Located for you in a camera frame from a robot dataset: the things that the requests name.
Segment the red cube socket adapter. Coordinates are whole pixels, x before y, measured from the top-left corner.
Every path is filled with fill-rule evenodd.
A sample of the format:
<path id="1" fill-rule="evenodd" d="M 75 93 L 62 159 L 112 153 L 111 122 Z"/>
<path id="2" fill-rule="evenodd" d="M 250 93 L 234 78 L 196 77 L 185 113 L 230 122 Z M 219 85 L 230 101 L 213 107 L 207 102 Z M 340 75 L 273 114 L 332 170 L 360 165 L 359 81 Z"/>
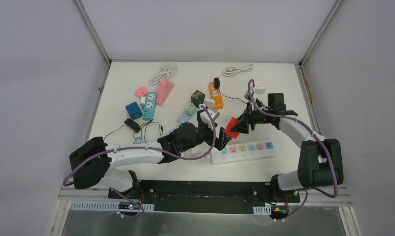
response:
<path id="1" fill-rule="evenodd" d="M 226 127 L 226 134 L 236 139 L 239 136 L 239 132 L 232 131 L 232 128 L 239 122 L 239 119 L 232 117 L 228 126 Z"/>

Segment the white tiger cube adapter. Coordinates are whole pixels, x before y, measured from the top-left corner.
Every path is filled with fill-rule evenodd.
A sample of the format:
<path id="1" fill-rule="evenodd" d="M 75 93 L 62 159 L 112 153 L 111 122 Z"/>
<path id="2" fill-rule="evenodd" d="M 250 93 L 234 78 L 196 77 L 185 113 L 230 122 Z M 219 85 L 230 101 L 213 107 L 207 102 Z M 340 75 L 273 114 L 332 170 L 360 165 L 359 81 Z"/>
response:
<path id="1" fill-rule="evenodd" d="M 264 81 L 256 80 L 251 90 L 258 95 L 263 95 L 266 92 L 266 84 Z"/>

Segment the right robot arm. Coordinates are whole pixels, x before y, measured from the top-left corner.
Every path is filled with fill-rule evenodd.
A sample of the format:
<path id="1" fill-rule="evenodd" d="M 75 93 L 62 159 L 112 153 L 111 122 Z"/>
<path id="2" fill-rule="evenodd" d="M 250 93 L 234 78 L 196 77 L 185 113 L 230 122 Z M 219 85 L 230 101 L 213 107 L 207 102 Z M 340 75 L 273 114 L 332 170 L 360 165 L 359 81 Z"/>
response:
<path id="1" fill-rule="evenodd" d="M 296 170 L 272 176 L 270 199 L 279 202 L 289 191 L 308 189 L 335 198 L 344 179 L 340 142 L 317 134 L 303 123 L 295 111 L 287 109 L 283 93 L 269 94 L 267 106 L 255 96 L 254 92 L 245 94 L 247 106 L 231 130 L 248 134 L 258 124 L 270 124 L 300 149 Z"/>

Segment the white multicolour power strip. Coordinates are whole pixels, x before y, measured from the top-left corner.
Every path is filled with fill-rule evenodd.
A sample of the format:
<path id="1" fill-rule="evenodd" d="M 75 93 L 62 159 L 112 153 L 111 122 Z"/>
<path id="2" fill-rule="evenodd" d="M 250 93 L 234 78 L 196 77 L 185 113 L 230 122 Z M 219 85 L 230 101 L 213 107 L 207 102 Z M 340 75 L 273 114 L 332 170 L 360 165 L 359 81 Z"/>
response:
<path id="1" fill-rule="evenodd" d="M 271 141 L 250 142 L 226 145 L 222 150 L 213 149 L 210 161 L 212 165 L 231 164 L 261 159 L 276 158 L 277 149 Z"/>

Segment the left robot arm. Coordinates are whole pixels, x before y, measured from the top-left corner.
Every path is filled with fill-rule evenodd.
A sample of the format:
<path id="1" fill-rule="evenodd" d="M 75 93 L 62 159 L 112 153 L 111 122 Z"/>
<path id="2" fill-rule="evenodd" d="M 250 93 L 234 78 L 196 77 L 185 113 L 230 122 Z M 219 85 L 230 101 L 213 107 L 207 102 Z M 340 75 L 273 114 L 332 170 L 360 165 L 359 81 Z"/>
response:
<path id="1" fill-rule="evenodd" d="M 206 111 L 200 111 L 197 120 L 197 126 L 181 123 L 155 141 L 125 147 L 106 143 L 101 136 L 94 137 L 69 155 L 71 172 L 65 177 L 63 186 L 87 189 L 101 185 L 133 199 L 139 192 L 134 173 L 122 171 L 120 166 L 185 160 L 181 153 L 207 143 L 208 151 L 197 157 L 202 159 L 214 148 L 221 151 L 232 140 L 223 127 L 217 127 L 214 120 L 207 116 Z"/>

